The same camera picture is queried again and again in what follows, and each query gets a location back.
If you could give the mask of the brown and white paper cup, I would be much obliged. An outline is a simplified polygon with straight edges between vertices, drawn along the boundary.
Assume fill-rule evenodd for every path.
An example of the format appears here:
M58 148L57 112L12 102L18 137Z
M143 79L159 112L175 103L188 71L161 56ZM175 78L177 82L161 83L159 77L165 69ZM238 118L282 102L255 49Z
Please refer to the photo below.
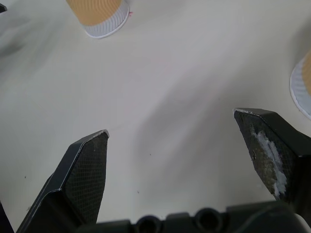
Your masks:
M299 111L311 120L311 50L291 73L290 93Z
M105 38L127 21L130 8L125 0L66 0L88 36Z

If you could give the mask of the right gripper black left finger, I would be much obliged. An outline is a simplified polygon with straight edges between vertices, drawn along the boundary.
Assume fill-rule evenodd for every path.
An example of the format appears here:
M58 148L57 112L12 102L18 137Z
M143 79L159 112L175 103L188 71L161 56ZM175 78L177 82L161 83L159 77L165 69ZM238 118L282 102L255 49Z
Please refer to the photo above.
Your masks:
M75 233L95 224L106 178L109 133L101 130L71 144L47 179L16 233Z

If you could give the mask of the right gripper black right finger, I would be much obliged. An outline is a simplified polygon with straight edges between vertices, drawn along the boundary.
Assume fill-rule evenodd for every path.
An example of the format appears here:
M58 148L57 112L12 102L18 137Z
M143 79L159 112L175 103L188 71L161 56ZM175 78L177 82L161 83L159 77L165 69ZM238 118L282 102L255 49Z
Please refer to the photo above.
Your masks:
M311 138L273 111L233 110L254 169L277 199L292 202L300 190L304 165L311 165Z

